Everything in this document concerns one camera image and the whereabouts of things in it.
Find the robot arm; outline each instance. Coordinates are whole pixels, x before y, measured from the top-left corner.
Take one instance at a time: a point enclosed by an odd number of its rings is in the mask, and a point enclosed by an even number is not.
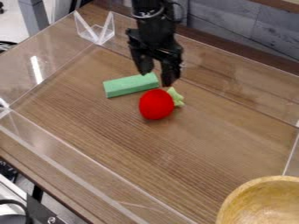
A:
[[[174,5],[178,4],[172,0],[132,0],[137,29],[125,31],[138,72],[149,73],[154,68],[153,60],[158,60],[164,87],[169,87],[181,76],[182,48],[174,41],[173,34],[174,24],[182,18],[174,19]]]

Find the wooden bowl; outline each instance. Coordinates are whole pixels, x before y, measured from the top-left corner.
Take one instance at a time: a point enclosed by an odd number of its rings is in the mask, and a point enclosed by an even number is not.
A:
[[[246,182],[226,197],[216,224],[299,224],[299,178]]]

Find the gray wall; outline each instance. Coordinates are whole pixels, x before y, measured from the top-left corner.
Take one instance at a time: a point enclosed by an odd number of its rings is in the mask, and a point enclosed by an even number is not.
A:
[[[188,26],[299,60],[299,14],[248,0],[189,0]]]

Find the green block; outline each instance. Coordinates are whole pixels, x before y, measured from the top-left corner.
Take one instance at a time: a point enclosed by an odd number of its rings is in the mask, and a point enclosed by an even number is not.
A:
[[[133,75],[116,80],[102,82],[106,98],[128,95],[150,88],[158,88],[158,80],[154,73]]]

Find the bowl rim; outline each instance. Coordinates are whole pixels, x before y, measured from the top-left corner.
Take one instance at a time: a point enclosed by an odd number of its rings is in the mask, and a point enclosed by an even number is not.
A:
[[[287,181],[287,182],[295,182],[299,183],[299,178],[296,177],[291,177],[291,176],[268,176],[268,177],[263,177],[263,178],[256,178],[249,180],[245,184],[242,184],[241,186],[238,186],[233,192],[228,195],[228,197],[225,198],[220,209],[218,209],[218,215],[217,215],[217,219],[216,219],[216,224],[221,224],[221,219],[222,219],[222,214],[224,214],[224,210],[228,207],[230,201],[252,186],[256,186],[259,184],[267,183],[267,182],[275,182],[275,181]]]

